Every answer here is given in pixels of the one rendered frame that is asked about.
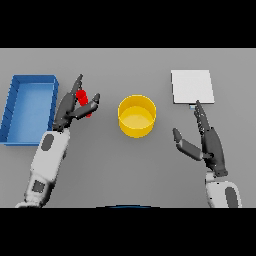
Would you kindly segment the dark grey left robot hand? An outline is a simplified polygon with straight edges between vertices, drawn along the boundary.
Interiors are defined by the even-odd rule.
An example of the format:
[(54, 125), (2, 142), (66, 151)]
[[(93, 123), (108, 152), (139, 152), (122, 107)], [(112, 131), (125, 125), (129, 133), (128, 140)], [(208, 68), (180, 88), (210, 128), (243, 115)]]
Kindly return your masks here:
[(75, 108), (78, 102), (77, 92), (82, 88), (82, 78), (83, 75), (80, 74), (74, 82), (71, 91), (62, 98), (52, 125), (53, 131), (62, 132), (65, 128), (70, 127), (73, 119), (80, 120), (97, 110), (100, 100), (99, 93), (84, 106)]

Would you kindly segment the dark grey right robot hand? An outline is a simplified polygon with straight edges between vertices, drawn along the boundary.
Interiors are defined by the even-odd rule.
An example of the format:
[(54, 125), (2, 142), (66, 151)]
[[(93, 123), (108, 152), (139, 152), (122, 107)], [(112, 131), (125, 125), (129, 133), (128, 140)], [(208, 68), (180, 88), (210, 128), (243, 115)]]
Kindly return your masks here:
[(206, 113), (199, 100), (196, 101), (194, 115), (197, 120), (198, 131), (201, 136), (201, 147), (197, 147), (184, 139), (177, 128), (173, 129), (176, 148), (188, 157), (205, 162), (207, 168), (217, 177), (228, 175), (225, 157), (220, 138), (214, 127), (209, 125)]

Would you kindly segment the red beaker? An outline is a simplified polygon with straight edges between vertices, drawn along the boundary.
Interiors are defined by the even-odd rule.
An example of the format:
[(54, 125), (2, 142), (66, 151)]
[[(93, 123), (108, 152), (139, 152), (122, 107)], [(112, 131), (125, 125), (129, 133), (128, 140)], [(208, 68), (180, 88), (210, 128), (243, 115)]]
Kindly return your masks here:
[(88, 97), (86, 95), (85, 90), (82, 90), (82, 89), (77, 90), (76, 91), (76, 98), (77, 98), (77, 100), (78, 100), (78, 102), (81, 106), (85, 106), (85, 105), (88, 104)]

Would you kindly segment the pale square measuring scale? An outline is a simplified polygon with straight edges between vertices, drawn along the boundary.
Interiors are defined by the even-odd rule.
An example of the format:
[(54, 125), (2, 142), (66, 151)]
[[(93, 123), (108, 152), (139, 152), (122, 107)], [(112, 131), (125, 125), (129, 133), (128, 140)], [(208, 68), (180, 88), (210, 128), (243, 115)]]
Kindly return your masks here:
[(171, 85), (174, 104), (214, 104), (209, 70), (172, 70)]

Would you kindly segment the yellow bowl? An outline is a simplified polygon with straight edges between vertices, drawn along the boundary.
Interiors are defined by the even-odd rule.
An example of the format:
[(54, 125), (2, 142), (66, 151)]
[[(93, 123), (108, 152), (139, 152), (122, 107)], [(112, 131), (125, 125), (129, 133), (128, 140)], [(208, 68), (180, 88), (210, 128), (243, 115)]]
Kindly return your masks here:
[(131, 138), (148, 135), (156, 121), (156, 106), (144, 95), (130, 95), (118, 106), (118, 125), (120, 130)]

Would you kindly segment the blue tray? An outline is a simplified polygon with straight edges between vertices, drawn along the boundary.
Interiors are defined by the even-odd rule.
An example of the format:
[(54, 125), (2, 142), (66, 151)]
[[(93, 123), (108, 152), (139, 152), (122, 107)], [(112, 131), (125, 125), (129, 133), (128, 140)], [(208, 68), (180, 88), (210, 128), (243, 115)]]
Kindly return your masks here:
[(38, 146), (50, 131), (58, 97), (55, 75), (13, 75), (0, 125), (0, 144)]

